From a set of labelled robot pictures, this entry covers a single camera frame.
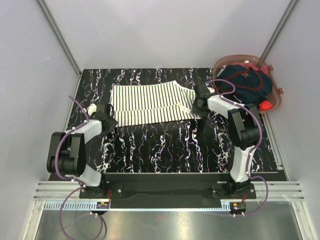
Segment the black white striped tank top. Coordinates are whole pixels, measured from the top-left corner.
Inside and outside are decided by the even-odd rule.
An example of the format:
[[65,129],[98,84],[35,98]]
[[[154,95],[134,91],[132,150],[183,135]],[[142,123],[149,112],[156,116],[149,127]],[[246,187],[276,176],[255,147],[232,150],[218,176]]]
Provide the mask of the black white striped tank top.
[[201,117],[192,114],[195,92],[175,80],[152,85],[114,85],[110,103],[118,127],[157,124]]

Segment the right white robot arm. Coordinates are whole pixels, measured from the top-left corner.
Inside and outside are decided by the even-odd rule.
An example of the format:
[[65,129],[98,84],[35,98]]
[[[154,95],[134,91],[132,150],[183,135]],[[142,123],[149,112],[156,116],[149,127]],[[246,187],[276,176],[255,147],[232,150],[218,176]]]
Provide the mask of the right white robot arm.
[[215,112],[228,120],[228,136],[234,145],[234,159],[230,170],[233,182],[227,185],[228,195],[239,198],[245,192],[244,182],[250,179],[250,165],[254,152],[261,144],[263,130],[254,104],[243,105],[211,92],[205,83],[194,87],[195,99],[191,113],[207,117]]

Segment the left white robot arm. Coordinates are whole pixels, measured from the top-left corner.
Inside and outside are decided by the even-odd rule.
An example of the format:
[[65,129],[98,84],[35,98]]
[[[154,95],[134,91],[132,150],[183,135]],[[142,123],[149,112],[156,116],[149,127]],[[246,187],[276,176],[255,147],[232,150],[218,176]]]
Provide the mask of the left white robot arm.
[[87,164],[86,144],[93,138],[110,133],[118,124],[110,103],[93,104],[88,109],[88,120],[68,131],[51,135],[46,169],[63,180],[75,180],[90,187],[97,198],[108,193],[102,174]]

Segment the navy tank top red trim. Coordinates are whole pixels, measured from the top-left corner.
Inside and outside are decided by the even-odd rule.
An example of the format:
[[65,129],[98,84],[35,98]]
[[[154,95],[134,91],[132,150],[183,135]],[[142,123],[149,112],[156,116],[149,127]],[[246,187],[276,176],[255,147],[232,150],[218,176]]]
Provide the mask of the navy tank top red trim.
[[271,78],[261,70],[241,65],[227,65],[217,77],[218,91],[225,98],[241,104],[259,105],[272,92]]

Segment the pink garment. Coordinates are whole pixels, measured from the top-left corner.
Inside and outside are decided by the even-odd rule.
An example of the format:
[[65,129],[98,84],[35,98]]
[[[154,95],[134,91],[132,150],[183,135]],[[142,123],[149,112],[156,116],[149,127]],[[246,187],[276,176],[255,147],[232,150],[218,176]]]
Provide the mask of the pink garment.
[[268,74],[269,69],[267,65],[263,65],[262,67],[257,67],[253,62],[249,62],[248,60],[243,61],[243,62],[234,62],[231,65],[239,65],[245,68],[252,68],[255,71],[261,71],[264,74]]

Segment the orange red garment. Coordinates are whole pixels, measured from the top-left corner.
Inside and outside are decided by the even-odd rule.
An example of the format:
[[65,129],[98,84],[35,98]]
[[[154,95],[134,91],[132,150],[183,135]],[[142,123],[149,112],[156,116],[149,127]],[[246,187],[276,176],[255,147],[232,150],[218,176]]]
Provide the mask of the orange red garment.
[[259,108],[258,110],[261,112],[261,111],[268,111],[268,110],[271,110],[274,106],[272,105],[272,103],[270,103],[269,101],[267,100],[264,100],[262,101],[260,104],[259,104]]

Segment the brown translucent plastic basket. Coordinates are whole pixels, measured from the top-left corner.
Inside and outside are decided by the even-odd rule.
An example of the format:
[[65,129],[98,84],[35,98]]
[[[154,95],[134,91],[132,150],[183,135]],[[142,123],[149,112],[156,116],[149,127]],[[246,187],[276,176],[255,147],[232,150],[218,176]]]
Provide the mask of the brown translucent plastic basket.
[[[221,59],[219,59],[214,67],[213,67],[213,78],[214,79],[218,79],[217,77],[221,74],[221,72],[225,69],[225,67],[227,65],[232,65],[232,63],[235,62],[245,62],[245,61],[249,61],[251,63],[254,63],[258,68],[262,67],[263,65],[267,65],[263,60],[261,60],[259,57],[253,56],[253,55],[247,55],[247,54],[236,54],[236,55],[228,55],[225,56]],[[271,71],[273,70],[273,66],[272,65],[267,65],[268,67],[268,75],[272,81],[272,92],[267,95],[266,100],[265,101],[269,101],[270,103],[272,103],[273,108],[270,110],[266,110],[266,111],[259,111],[259,113],[264,113],[264,112],[268,112],[271,110],[275,110],[279,107],[279,105],[281,104],[281,96],[280,94],[283,93],[283,90],[281,88],[277,88],[276,83],[271,75]]]

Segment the left small circuit board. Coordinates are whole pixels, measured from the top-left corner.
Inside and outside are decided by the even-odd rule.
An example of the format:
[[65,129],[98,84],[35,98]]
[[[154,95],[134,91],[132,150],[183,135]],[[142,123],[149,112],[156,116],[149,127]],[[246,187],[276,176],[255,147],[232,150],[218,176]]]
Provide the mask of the left small circuit board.
[[107,201],[98,201],[96,204],[97,209],[109,209],[110,208],[110,202]]

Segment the small circuit board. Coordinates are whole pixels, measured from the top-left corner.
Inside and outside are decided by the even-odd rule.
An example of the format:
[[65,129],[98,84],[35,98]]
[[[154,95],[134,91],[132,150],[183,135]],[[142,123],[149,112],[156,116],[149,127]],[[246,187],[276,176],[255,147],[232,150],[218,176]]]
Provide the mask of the small circuit board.
[[245,212],[247,205],[245,202],[233,202],[231,205],[231,210]]
[[110,202],[107,201],[98,201],[96,204],[97,209],[109,209],[110,208]]

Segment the right small circuit board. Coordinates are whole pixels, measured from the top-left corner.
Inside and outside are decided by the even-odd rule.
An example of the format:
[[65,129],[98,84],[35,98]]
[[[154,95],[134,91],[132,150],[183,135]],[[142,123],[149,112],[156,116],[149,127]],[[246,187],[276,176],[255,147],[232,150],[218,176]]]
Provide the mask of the right small circuit board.
[[245,212],[247,205],[245,202],[233,202],[231,205],[231,210]]

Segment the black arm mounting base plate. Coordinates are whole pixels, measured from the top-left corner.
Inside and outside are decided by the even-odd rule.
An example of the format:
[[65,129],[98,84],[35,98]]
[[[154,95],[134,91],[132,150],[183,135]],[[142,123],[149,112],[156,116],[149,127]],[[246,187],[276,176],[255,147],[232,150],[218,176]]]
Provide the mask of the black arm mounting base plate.
[[221,200],[256,197],[250,181],[234,183],[228,173],[105,173],[100,187],[76,192],[81,199],[110,197],[111,208],[199,211],[221,207]]

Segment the aluminium frame rail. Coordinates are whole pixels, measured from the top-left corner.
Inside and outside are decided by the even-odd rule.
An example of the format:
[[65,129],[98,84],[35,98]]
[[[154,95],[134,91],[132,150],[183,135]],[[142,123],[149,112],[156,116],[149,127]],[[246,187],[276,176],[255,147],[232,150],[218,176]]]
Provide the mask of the aluminium frame rail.
[[[267,186],[261,181],[254,181],[253,197],[246,194],[246,202],[262,202],[268,195],[269,202],[303,201],[301,187],[296,181],[269,181]],[[34,201],[62,201],[80,185],[72,181],[40,181],[37,185]]]

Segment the left aluminium corner post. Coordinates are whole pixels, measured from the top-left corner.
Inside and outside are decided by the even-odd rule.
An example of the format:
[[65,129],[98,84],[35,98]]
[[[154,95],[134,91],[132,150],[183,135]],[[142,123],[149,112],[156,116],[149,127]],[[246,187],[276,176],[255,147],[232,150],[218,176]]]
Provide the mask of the left aluminium corner post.
[[44,18],[46,19],[53,35],[55,36],[60,48],[62,49],[65,57],[67,58],[69,64],[71,65],[73,71],[75,74],[79,77],[82,73],[82,70],[80,69],[79,65],[77,64],[73,54],[70,51],[70,48],[68,47],[59,27],[56,23],[54,16],[52,15],[49,7],[46,4],[45,0],[36,0],[35,1],[41,10],[42,14],[44,15]]

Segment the aluminium corner post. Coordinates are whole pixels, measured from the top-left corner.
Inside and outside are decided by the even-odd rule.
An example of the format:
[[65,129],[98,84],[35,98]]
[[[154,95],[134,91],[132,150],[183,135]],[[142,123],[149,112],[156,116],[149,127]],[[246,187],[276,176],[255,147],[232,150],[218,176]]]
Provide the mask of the aluminium corner post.
[[283,14],[281,15],[280,20],[278,21],[268,43],[266,44],[260,59],[265,61],[268,57],[268,55],[270,54],[273,46],[275,45],[277,39],[279,38],[281,32],[283,31],[283,29],[286,26],[286,23],[288,22],[288,20],[290,19],[291,15],[293,14],[295,8],[297,7],[297,5],[299,4],[299,0],[290,0],[287,7],[285,8]]
[[52,15],[49,7],[46,4],[45,0],[36,0],[35,1],[41,10],[42,14],[44,15],[44,18],[46,19],[53,35],[55,36],[60,48],[62,49],[65,57],[67,58],[69,64],[71,65],[73,71],[75,74],[79,77],[82,73],[82,70],[80,69],[79,65],[77,64],[73,54],[70,51],[70,48],[68,47],[59,27],[56,23],[54,16]]

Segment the right aluminium corner post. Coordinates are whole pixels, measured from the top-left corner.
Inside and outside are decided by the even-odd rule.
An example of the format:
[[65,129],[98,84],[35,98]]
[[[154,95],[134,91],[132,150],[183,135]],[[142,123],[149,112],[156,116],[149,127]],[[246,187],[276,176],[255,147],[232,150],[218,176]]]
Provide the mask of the right aluminium corner post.
[[270,54],[273,46],[275,45],[277,39],[279,38],[281,32],[283,31],[283,29],[286,26],[286,23],[288,22],[288,20],[290,19],[291,15],[293,14],[295,8],[297,7],[297,5],[299,4],[299,0],[290,0],[287,7],[285,8],[283,14],[281,15],[280,20],[278,21],[268,43],[266,44],[260,59],[265,61],[268,57],[268,55]]

